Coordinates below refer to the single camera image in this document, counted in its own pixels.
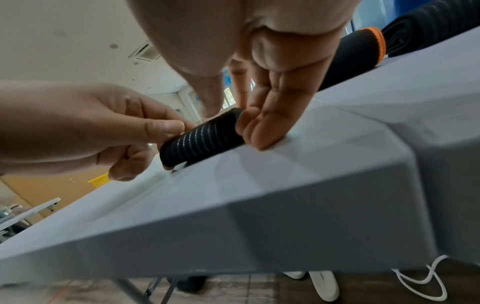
white slipper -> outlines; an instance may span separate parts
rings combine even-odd
[[[289,271],[289,272],[284,272],[283,274],[288,275],[289,277],[291,277],[293,279],[300,280],[305,276],[306,272],[303,272],[303,271]]]
[[[316,292],[324,301],[332,302],[339,298],[340,289],[333,272],[325,270],[309,273]]]

white ceiling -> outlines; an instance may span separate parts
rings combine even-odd
[[[109,82],[144,94],[177,92],[186,82],[163,58],[137,65],[128,58],[146,40],[124,0],[0,1],[0,79]]]

ceiling air vent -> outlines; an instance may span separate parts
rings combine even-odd
[[[154,45],[147,41],[141,47],[139,47],[133,54],[128,58],[131,60],[142,60],[142,61],[155,61],[160,58],[160,53],[155,49]]]

floor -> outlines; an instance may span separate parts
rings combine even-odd
[[[405,272],[423,278],[427,271]],[[448,290],[446,303],[480,302],[480,267],[463,265],[451,260],[440,263],[437,273]],[[403,287],[393,272],[377,274],[337,274],[340,298],[337,303],[431,303]],[[135,285],[146,289],[150,279],[135,279]],[[160,303],[168,283],[163,280],[151,297]],[[441,290],[433,280],[418,288],[430,295]],[[283,274],[224,275],[211,278],[202,294],[192,295],[175,291],[169,304],[310,304],[323,301],[315,292],[311,280],[293,280]],[[0,288],[0,303],[8,304],[132,304],[108,280],[62,281],[49,285],[16,285]]]

white cord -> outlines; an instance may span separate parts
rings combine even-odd
[[[416,295],[419,295],[423,298],[426,298],[426,299],[429,299],[429,300],[432,300],[432,301],[441,302],[441,301],[445,301],[447,299],[448,294],[447,294],[447,289],[445,288],[444,283],[439,278],[439,275],[435,272],[435,268],[437,267],[437,265],[441,261],[443,261],[446,258],[448,258],[447,255],[441,255],[441,256],[437,257],[435,259],[435,261],[433,261],[433,263],[431,264],[431,267],[429,265],[427,265],[426,267],[429,269],[428,275],[426,276],[426,278],[424,278],[423,280],[420,280],[420,281],[412,279],[412,278],[400,273],[400,271],[398,269],[392,269],[392,270],[396,273],[396,276],[400,280],[400,283],[402,283],[403,286],[405,286],[411,292],[413,292]],[[408,280],[412,283],[424,285],[424,284],[428,284],[432,280],[432,276],[434,276],[436,278],[436,280],[440,284],[440,287],[442,288],[441,289],[441,296],[430,296],[430,295],[426,295],[426,294],[423,294],[421,292],[418,292],[415,289],[413,289],[412,287],[408,286],[407,283],[405,283],[405,281],[404,281],[404,279],[406,279],[406,280]]]

